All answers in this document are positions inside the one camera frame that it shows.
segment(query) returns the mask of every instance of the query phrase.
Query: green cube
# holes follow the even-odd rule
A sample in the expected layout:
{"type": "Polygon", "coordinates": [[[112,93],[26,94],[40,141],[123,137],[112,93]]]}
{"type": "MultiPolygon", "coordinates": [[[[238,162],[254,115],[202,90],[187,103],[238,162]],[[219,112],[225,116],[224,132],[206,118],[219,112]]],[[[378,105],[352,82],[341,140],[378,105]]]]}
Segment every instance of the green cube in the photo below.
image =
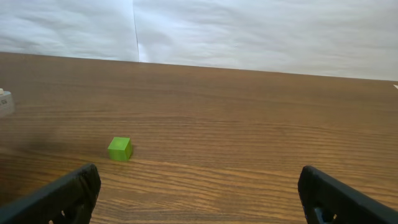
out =
{"type": "Polygon", "coordinates": [[[128,161],[132,154],[129,138],[114,137],[108,147],[109,157],[117,161],[128,161]]]}

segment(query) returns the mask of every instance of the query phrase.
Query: white backdrop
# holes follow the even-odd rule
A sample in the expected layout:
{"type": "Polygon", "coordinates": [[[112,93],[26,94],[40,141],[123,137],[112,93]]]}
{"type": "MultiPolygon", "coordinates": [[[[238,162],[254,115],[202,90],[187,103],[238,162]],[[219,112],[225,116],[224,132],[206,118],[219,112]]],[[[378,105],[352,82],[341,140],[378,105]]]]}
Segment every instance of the white backdrop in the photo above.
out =
{"type": "Polygon", "coordinates": [[[137,62],[132,0],[0,0],[0,51],[137,62]]]}
{"type": "Polygon", "coordinates": [[[398,81],[397,12],[396,0],[0,0],[0,51],[398,81]]]}

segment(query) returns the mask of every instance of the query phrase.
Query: white paper sheet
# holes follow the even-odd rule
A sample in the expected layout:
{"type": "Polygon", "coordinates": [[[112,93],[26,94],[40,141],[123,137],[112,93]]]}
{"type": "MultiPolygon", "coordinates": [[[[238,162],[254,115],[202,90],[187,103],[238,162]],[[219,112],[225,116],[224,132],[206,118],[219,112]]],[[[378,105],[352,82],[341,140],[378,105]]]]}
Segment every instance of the white paper sheet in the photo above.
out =
{"type": "Polygon", "coordinates": [[[141,62],[398,80],[396,0],[134,0],[141,62]]]}
{"type": "Polygon", "coordinates": [[[0,0],[0,51],[138,61],[132,0],[0,0]]]}

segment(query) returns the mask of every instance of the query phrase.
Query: wood grain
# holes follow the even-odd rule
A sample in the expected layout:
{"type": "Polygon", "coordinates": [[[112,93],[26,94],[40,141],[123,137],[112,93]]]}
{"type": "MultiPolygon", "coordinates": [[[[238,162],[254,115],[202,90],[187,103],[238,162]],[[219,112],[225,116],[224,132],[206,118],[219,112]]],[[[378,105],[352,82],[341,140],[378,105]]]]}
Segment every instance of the wood grain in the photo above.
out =
{"type": "Polygon", "coordinates": [[[393,82],[0,54],[0,203],[87,162],[91,223],[305,223],[313,165],[398,209],[393,82]],[[129,162],[108,159],[114,136],[129,162]]]}

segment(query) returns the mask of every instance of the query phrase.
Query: white wall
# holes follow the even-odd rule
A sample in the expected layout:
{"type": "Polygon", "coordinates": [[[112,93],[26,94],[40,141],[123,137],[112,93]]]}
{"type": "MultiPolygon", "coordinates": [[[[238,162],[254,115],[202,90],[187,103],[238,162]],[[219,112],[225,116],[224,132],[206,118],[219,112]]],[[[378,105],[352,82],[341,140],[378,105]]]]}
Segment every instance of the white wall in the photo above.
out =
{"type": "Polygon", "coordinates": [[[397,11],[396,0],[0,0],[0,51],[398,81],[397,11]]]}

